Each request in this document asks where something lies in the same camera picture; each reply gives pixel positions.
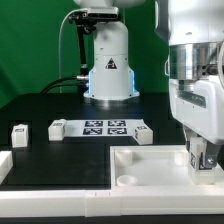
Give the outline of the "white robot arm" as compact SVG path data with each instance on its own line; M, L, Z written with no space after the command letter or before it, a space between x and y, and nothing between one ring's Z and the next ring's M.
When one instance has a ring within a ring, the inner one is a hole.
M120 7L146 0L73 0L80 24L94 32L89 102L109 104L138 95L127 62ZM167 75L173 117L183 124L196 170L211 170L224 144L224 0L154 0L155 31L169 44Z

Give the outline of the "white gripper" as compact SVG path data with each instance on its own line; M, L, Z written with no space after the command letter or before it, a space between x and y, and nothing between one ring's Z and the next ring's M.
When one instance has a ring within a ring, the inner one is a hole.
M170 79L169 97L173 117L189 128L184 130L186 149L190 149L190 140L199 134L209 141L203 165L215 168L218 145L224 144L224 88L219 79L198 80L192 92L180 90L178 81Z

